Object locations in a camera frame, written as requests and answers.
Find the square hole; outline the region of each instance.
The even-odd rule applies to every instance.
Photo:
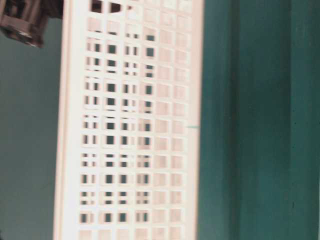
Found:
[[[156,102],[156,114],[168,115],[170,113],[170,104],[168,102],[157,101]]]
[[[182,152],[185,149],[184,139],[173,138],[172,139],[172,150],[177,152]]]
[[[176,9],[177,0],[163,0],[163,6],[168,9]]]
[[[173,33],[171,31],[161,30],[160,42],[162,44],[173,44]]]
[[[93,18],[93,17],[89,17],[88,18],[88,31],[89,32],[96,32],[96,33],[101,33],[102,32],[102,28],[101,28],[101,20],[98,18]]]
[[[170,222],[177,223],[182,221],[181,209],[170,209]]]
[[[91,12],[101,13],[102,12],[102,1],[101,0],[92,0],[91,1]]]
[[[175,14],[171,12],[162,12],[161,23],[165,26],[173,28],[176,25]]]
[[[166,210],[164,209],[154,209],[153,210],[153,223],[160,224],[166,222]]]
[[[168,139],[165,137],[157,137],[155,139],[155,149],[158,151],[168,150]]]
[[[171,204],[181,204],[182,203],[182,192],[172,191],[170,193],[170,203]]]
[[[183,185],[183,175],[180,173],[171,174],[171,186],[181,187]]]
[[[183,121],[172,121],[172,132],[174,134],[184,134],[185,123]]]
[[[169,66],[159,66],[159,71],[158,71],[159,79],[163,80],[171,80],[172,77],[172,68]]]
[[[190,14],[192,12],[192,0],[179,0],[179,11]]]
[[[169,98],[171,96],[171,86],[158,84],[157,85],[157,96],[160,98]]]
[[[167,184],[165,173],[155,173],[153,176],[153,184],[155,187],[164,187]]]
[[[165,169],[167,168],[167,157],[157,155],[154,158],[154,166],[156,169]]]
[[[106,24],[106,32],[110,35],[118,35],[120,23],[116,21],[108,21]]]
[[[182,156],[172,156],[171,157],[171,168],[172,169],[182,169],[183,168],[183,160]]]
[[[114,83],[107,83],[106,89],[107,89],[107,92],[114,93],[116,92],[116,85]]]
[[[169,132],[169,121],[157,119],[155,120],[155,131],[157,133],[168,133]]]
[[[157,22],[157,11],[155,9],[146,8],[144,10],[144,20],[155,24]]]

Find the teal wall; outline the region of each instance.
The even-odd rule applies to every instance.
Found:
[[[320,2],[207,0],[199,240],[316,240]]]
[[[0,230],[4,240],[52,239],[61,20],[43,49],[0,35]]]

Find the green wall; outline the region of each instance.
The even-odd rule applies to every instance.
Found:
[[[50,20],[43,49],[0,35],[0,230],[4,240],[50,240],[61,20]]]
[[[320,3],[207,0],[199,240],[316,240]]]

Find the vent cover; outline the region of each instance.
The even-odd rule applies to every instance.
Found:
[[[65,1],[55,240],[195,240],[202,0]]]

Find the perforated panel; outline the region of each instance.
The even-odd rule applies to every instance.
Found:
[[[64,7],[55,240],[194,240],[202,1]]]

